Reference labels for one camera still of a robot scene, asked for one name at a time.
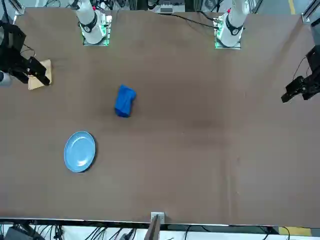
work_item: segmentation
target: blue sponge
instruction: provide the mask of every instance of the blue sponge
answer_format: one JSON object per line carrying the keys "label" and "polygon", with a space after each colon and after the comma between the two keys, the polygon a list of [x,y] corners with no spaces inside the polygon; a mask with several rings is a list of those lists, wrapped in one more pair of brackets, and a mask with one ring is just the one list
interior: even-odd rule
{"label": "blue sponge", "polygon": [[132,101],[136,98],[136,92],[125,85],[121,85],[116,97],[115,114],[122,118],[128,118],[131,112]]}

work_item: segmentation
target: brown table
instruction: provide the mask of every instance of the brown table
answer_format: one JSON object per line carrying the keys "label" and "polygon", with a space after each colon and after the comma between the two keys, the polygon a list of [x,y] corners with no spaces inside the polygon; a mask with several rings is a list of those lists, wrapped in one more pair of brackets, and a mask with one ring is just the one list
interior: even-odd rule
{"label": "brown table", "polygon": [[[112,14],[108,47],[82,46],[70,9],[17,19],[54,83],[0,88],[0,215],[319,227],[320,95],[281,102],[313,47],[301,18],[249,15],[238,51],[174,16]],[[121,84],[137,92],[128,119]],[[80,130],[97,157],[75,174],[63,151]]]}

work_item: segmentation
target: wooden block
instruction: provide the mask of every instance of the wooden block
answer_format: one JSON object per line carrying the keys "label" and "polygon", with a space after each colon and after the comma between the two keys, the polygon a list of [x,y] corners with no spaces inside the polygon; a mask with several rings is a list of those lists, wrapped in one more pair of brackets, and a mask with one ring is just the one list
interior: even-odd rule
{"label": "wooden block", "polygon": [[[44,60],[40,62],[45,68],[45,76],[50,80],[50,84],[52,83],[52,74],[51,74],[51,60]],[[35,76],[29,77],[28,89],[37,89],[44,86]]]}

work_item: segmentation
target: black cable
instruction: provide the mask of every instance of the black cable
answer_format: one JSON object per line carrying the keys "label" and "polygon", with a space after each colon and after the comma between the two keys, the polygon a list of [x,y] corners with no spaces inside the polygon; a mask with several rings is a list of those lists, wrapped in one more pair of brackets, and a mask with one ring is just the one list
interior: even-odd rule
{"label": "black cable", "polygon": [[132,240],[134,240],[134,239],[135,239],[135,237],[136,237],[136,233],[137,233],[137,229],[135,228],[135,231],[134,231],[134,234],[133,234]]}
{"label": "black cable", "polygon": [[191,228],[192,225],[189,225],[185,231],[185,235],[184,235],[184,240],[187,240],[187,235],[188,235],[188,232],[189,232],[189,229]]}
{"label": "black cable", "polygon": [[53,239],[62,240],[62,236],[64,234],[64,230],[61,225],[55,226]]}
{"label": "black cable", "polygon": [[306,72],[305,72],[305,76],[308,77],[308,71],[310,69],[310,66],[306,69]]}
{"label": "black cable", "polygon": [[44,239],[46,238],[46,236],[48,235],[48,233],[49,233],[49,231],[50,231],[50,229],[52,230],[52,228],[53,228],[54,226],[52,225],[51,227],[49,227],[49,229],[48,229],[48,231],[46,231],[46,234],[44,235]]}
{"label": "black cable", "polygon": [[119,235],[119,233],[121,232],[121,230],[122,230],[122,228],[120,228],[120,229],[119,229],[115,234],[113,234],[113,235],[112,235],[112,237],[110,237],[108,240],[113,239],[113,238],[114,238],[114,236],[115,236],[114,240],[116,240],[116,239],[117,239],[117,237],[118,237],[118,235]]}
{"label": "black cable", "polygon": [[219,12],[219,9],[220,9],[220,4],[224,1],[224,0],[217,0],[217,4],[211,9],[211,13],[215,10],[216,8],[216,12],[218,13]]}
{"label": "black cable", "polygon": [[32,238],[35,238],[36,235],[37,224],[34,225]]}
{"label": "black cable", "polygon": [[39,235],[41,236],[41,234],[45,231],[45,229],[49,227],[49,225],[45,226],[44,229],[41,230],[41,232],[39,233]]}
{"label": "black cable", "polygon": [[300,65],[301,65],[301,63],[302,63],[302,61],[303,61],[305,58],[306,58],[306,56],[304,56],[304,57],[301,59],[301,61],[300,61],[300,63],[299,63],[299,66],[298,66],[298,67],[296,68],[296,70],[295,70],[295,73],[294,73],[294,75],[293,75],[292,80],[294,80],[294,79],[295,79],[296,73],[297,73],[297,71],[298,71],[298,69],[299,69],[299,67],[300,67]]}
{"label": "black cable", "polygon": [[26,51],[33,51],[33,57],[36,56],[36,51],[35,51],[33,48],[29,47],[29,46],[26,45],[26,44],[23,44],[23,45],[26,46],[28,49],[25,49],[25,50],[21,51],[20,54],[22,54],[22,53],[24,53],[24,52],[26,52]]}
{"label": "black cable", "polygon": [[223,0],[218,0],[218,3],[216,5],[216,12],[218,13],[220,10],[220,4],[223,2]]}
{"label": "black cable", "polygon": [[288,238],[287,238],[287,240],[290,240],[290,231],[289,231],[289,229],[288,229],[286,226],[283,226],[283,228],[288,231]]}
{"label": "black cable", "polygon": [[50,240],[51,240],[51,233],[52,233],[52,229],[54,228],[54,226],[52,225],[51,229],[50,229]]}
{"label": "black cable", "polygon": [[48,0],[44,6],[48,7],[49,4],[52,4],[54,2],[58,2],[59,3],[59,8],[61,7],[61,1],[60,0]]}
{"label": "black cable", "polygon": [[96,238],[99,239],[105,230],[106,228],[103,228],[99,233],[96,232],[96,234],[92,236],[91,240],[95,240]]}
{"label": "black cable", "polygon": [[2,2],[2,7],[3,7],[3,12],[4,12],[5,20],[6,20],[6,22],[9,24],[9,23],[10,23],[10,21],[9,21],[9,15],[8,15],[8,11],[7,11],[7,7],[6,7],[5,0],[1,0],[1,2]]}
{"label": "black cable", "polygon": [[208,229],[206,229],[204,226],[201,226],[201,228],[203,228],[206,232],[211,232],[211,231],[209,231]]}
{"label": "black cable", "polygon": [[102,240],[104,240],[104,239],[105,239],[105,232],[106,232],[106,231],[103,231],[103,234],[102,234]]}
{"label": "black cable", "polygon": [[268,232],[265,229],[263,229],[262,226],[258,226],[258,228],[260,228],[265,234],[268,234]]}
{"label": "black cable", "polygon": [[179,15],[175,15],[175,14],[165,14],[165,13],[158,13],[160,15],[166,15],[166,16],[174,16],[174,17],[177,17],[177,18],[181,18],[181,19],[184,19],[186,21],[189,21],[189,22],[192,22],[192,23],[195,23],[195,24],[199,24],[201,26],[206,26],[208,28],[212,28],[212,29],[217,29],[219,30],[219,28],[217,26],[211,26],[211,25],[208,25],[208,24],[205,24],[205,23],[201,23],[201,22],[198,22],[198,21],[195,21],[195,20],[192,20],[192,19],[189,19],[189,18],[186,18],[184,16],[179,16]]}
{"label": "black cable", "polygon": [[265,235],[265,237],[263,238],[263,240],[266,240],[268,236],[269,236],[269,233],[267,233],[267,234]]}
{"label": "black cable", "polygon": [[207,14],[205,14],[203,11],[198,11],[198,13],[201,13],[203,16],[205,16],[206,19],[210,20],[210,21],[214,21],[214,19],[212,17],[209,17]]}
{"label": "black cable", "polygon": [[99,227],[96,227],[96,228],[89,234],[89,236],[87,236],[87,237],[85,238],[85,240],[88,240],[88,239],[91,237],[91,235],[92,235],[92,234],[95,234],[95,232],[96,232],[96,231],[99,231],[99,229],[100,229]]}

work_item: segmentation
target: metal bracket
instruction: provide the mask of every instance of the metal bracket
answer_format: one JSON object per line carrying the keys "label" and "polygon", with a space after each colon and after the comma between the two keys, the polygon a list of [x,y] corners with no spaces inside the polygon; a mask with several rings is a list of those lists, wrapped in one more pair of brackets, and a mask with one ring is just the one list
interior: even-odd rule
{"label": "metal bracket", "polygon": [[302,23],[303,24],[309,24],[310,23],[309,17],[305,18],[303,13],[301,13],[301,17],[302,17]]}
{"label": "metal bracket", "polygon": [[317,10],[320,6],[320,0],[313,0],[302,13],[302,21],[304,23],[310,23],[309,17]]}
{"label": "metal bracket", "polygon": [[25,14],[25,6],[23,6],[19,0],[8,0],[11,6],[16,11],[16,15],[23,15]]}
{"label": "metal bracket", "polygon": [[165,213],[164,212],[159,212],[159,211],[152,211],[151,212],[151,222],[152,219],[158,215],[158,221],[160,222],[160,224],[165,224]]}

